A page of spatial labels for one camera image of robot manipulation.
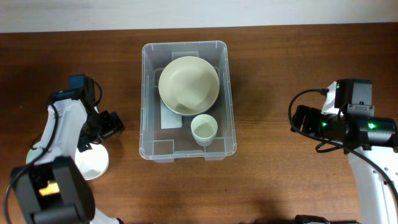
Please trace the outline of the white bowl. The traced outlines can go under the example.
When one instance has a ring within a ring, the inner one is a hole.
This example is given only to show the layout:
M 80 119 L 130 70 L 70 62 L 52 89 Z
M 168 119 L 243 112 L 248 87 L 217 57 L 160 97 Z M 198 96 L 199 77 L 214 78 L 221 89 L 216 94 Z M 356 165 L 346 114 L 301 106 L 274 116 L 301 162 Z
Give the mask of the white bowl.
M 102 144 L 90 144 L 91 149 L 75 153 L 75 164 L 85 180 L 103 175 L 109 166 L 108 151 Z

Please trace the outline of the light green bowl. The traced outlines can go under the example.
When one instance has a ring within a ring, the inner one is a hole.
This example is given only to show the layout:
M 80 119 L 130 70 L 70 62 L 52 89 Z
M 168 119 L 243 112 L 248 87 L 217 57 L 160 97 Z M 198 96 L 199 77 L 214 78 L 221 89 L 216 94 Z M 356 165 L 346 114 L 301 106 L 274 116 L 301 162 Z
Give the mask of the light green bowl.
M 38 157 L 42 153 L 40 146 L 41 146 L 41 143 L 37 142 L 33 145 L 32 149 L 30 149 L 28 151 L 28 154 L 27 154 L 27 157 L 25 160 L 26 164 L 30 163 L 32 160 L 34 160 L 36 157 Z

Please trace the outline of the yellow bowl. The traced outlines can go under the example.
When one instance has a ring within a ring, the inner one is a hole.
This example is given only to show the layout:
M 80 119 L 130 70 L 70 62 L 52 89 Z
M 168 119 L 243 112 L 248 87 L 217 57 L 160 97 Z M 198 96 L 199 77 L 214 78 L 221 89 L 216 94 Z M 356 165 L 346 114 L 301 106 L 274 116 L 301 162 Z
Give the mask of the yellow bowl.
M 59 194 L 60 188 L 56 182 L 47 182 L 47 186 L 39 189 L 39 194 L 43 197 L 53 194 Z

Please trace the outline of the white cup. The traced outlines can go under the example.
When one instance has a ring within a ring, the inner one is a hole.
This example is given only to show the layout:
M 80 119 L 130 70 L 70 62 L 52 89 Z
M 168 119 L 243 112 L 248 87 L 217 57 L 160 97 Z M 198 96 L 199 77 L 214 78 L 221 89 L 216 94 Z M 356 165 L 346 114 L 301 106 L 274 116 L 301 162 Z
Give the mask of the white cup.
M 202 146 L 202 147 L 207 147 L 207 146 L 209 146 L 209 145 L 213 142 L 214 138 L 215 138 L 215 137 L 211 137 L 211 138 L 200 138 L 200 137 L 198 137 L 198 136 L 194 136 L 195 142 L 196 142 L 198 145 Z
M 208 114 L 200 114 L 191 122 L 191 131 L 199 132 L 199 131 L 218 131 L 218 123 L 214 117 Z

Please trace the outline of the pale green cup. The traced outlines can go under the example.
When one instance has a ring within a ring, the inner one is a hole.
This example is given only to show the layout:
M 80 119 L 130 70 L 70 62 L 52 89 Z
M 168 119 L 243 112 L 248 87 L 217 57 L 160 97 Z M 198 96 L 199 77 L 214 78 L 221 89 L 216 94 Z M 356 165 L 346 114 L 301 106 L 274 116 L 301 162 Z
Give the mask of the pale green cup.
M 202 142 L 202 143 L 209 143 L 212 142 L 216 136 L 216 132 L 213 131 L 199 131 L 199 132 L 194 132 L 192 131 L 192 135 L 196 142 Z

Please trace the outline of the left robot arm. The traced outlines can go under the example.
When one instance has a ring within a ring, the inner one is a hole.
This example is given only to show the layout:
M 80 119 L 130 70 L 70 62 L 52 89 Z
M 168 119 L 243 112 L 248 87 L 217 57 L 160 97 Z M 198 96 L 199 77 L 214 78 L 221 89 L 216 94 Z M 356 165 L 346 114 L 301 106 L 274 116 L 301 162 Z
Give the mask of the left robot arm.
M 11 172 L 7 191 L 13 191 L 27 223 L 121 223 L 96 208 L 90 186 L 75 164 L 76 150 L 90 148 L 81 142 L 88 135 L 103 139 L 104 116 L 95 110 L 92 94 L 83 89 L 55 92 L 47 102 L 49 113 L 41 135 L 39 154 Z M 83 127 L 94 122 L 87 134 Z

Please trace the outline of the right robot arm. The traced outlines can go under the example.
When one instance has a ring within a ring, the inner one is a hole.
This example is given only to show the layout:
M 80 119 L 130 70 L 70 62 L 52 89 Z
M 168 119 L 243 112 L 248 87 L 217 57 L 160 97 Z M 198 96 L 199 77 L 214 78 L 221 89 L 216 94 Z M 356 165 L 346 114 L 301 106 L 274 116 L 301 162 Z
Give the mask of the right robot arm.
M 317 152 L 344 150 L 356 180 L 363 223 L 397 223 L 397 125 L 372 106 L 345 103 L 336 111 L 300 105 L 291 130 L 318 141 Z

